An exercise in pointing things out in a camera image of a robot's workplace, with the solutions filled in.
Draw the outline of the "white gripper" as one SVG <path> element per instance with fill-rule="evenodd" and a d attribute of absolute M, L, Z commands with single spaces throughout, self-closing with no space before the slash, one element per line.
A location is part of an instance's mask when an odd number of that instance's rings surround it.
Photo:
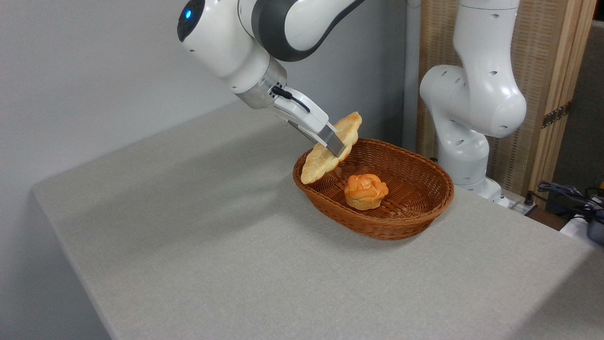
<path fill-rule="evenodd" d="M 287 124 L 313 144 L 325 146 L 336 158 L 344 153 L 346 146 L 329 123 L 329 116 L 313 100 L 291 87 L 275 87 L 274 97 L 274 106 L 295 121 L 287 119 Z"/>

